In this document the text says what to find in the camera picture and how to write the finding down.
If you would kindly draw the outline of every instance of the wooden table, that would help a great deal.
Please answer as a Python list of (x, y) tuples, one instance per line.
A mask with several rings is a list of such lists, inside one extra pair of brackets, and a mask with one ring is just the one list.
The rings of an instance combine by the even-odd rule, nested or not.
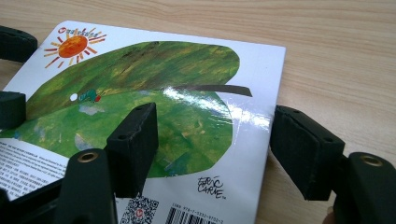
[[(39, 44), (66, 20), (285, 46), (278, 103), (345, 140), (346, 155), (396, 165), (394, 1), (0, 1), (0, 24)], [(21, 66), (0, 61), (0, 90)], [(305, 202), (270, 153), (256, 223), (321, 223), (333, 198)]]

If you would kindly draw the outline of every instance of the book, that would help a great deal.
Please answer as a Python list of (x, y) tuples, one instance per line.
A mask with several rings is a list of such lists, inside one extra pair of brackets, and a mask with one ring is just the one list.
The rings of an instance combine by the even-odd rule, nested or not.
[(27, 120), (0, 132), (0, 188), (16, 199), (103, 148), (157, 105), (159, 148), (120, 223), (254, 223), (286, 49), (78, 21), (57, 25), (5, 87)]

